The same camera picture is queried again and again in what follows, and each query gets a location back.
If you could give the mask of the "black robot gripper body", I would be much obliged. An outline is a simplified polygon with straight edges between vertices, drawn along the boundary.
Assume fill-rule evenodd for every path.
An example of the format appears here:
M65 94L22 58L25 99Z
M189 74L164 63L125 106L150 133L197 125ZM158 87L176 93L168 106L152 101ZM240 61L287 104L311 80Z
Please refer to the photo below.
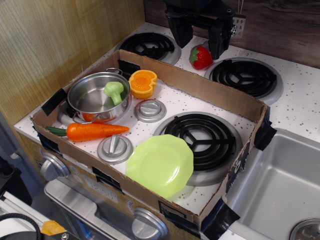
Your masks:
M215 24L233 27L235 11L222 0L166 0L166 17L171 28L199 27Z

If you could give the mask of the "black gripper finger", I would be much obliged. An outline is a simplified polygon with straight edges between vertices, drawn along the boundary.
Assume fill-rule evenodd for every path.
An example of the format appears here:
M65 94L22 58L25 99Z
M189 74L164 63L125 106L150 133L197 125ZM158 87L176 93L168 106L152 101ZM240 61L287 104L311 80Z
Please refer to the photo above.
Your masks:
M180 48L184 48L193 38L193 27L187 21L187 14L174 9L166 10L166 18L171 33Z
M219 59L229 48L232 33L233 20L231 17L213 20L208 30L208 45L213 60Z

